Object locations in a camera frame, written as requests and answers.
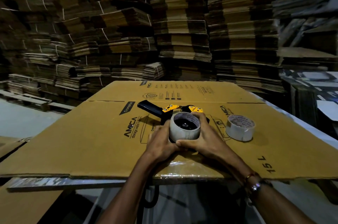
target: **right hand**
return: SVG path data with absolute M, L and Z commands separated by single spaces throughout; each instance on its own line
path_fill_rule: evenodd
M 218 161 L 235 154 L 219 136 L 218 132 L 208 124 L 204 113 L 193 112 L 192 114 L 199 119 L 201 124 L 200 136 L 196 140 L 177 140 L 177 146 L 192 148 L 205 157 Z

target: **black handle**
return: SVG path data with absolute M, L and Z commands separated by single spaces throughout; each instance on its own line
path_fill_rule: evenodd
M 137 104 L 137 107 L 139 107 L 140 109 L 143 109 L 147 112 L 149 112 L 150 114 L 153 114 L 159 118 L 163 117 L 163 109 L 161 107 L 156 106 L 153 103 L 150 103 L 147 100 L 141 101 L 139 104 Z

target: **floor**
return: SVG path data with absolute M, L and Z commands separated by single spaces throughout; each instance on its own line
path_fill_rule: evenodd
M 1 136 L 19 138 L 35 136 L 61 117 L 62 114 L 41 112 L 0 99 Z M 336 140 L 323 134 L 318 136 L 338 148 Z M 338 206 L 331 204 L 316 185 L 304 179 L 292 181 L 290 184 L 273 182 L 273 185 L 316 223 L 338 223 Z M 234 204 L 228 199 L 228 189 L 233 193 L 236 185 L 228 184 L 224 187 L 203 183 L 160 186 L 158 202 L 154 208 L 145 209 L 143 223 L 233 223 L 231 218 L 236 209 L 233 209 Z M 118 188 L 78 190 L 76 196 L 73 196 L 77 199 L 80 197 L 81 200 L 76 202 L 83 204 L 83 214 L 81 217 L 68 214 L 62 224 L 94 224 L 117 192 Z M 147 191 L 149 200 L 153 192 L 153 188 Z M 215 204 L 214 199 L 220 196 L 222 203 Z M 245 221 L 248 224 L 264 223 L 256 209 L 251 206 L 246 209 Z

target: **cardboard stack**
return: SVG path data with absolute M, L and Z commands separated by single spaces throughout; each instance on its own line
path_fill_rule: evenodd
M 107 83 L 128 78 L 113 78 L 112 68 L 127 67 L 142 77 L 138 65 L 157 57 L 149 0 L 10 1 L 26 30 L 21 37 L 8 37 L 1 47 L 13 50 L 6 54 L 11 72 L 28 76 L 46 98 L 85 100 L 93 92 L 89 88 L 105 86 L 102 77 Z
M 204 70 L 197 68 L 198 63 L 210 63 L 212 58 L 204 18 L 205 0 L 151 0 L 150 3 L 159 56 L 166 58 L 163 62 L 169 73 L 167 79 L 187 80 L 182 74 L 189 72 L 191 66 L 196 66 L 199 77 L 203 76 Z
M 208 0 L 205 15 L 219 81 L 271 94 L 284 91 L 271 0 Z

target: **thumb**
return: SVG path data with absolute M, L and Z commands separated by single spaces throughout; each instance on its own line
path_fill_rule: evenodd
M 176 145 L 183 148 L 192 148 L 196 150 L 197 140 L 178 140 Z

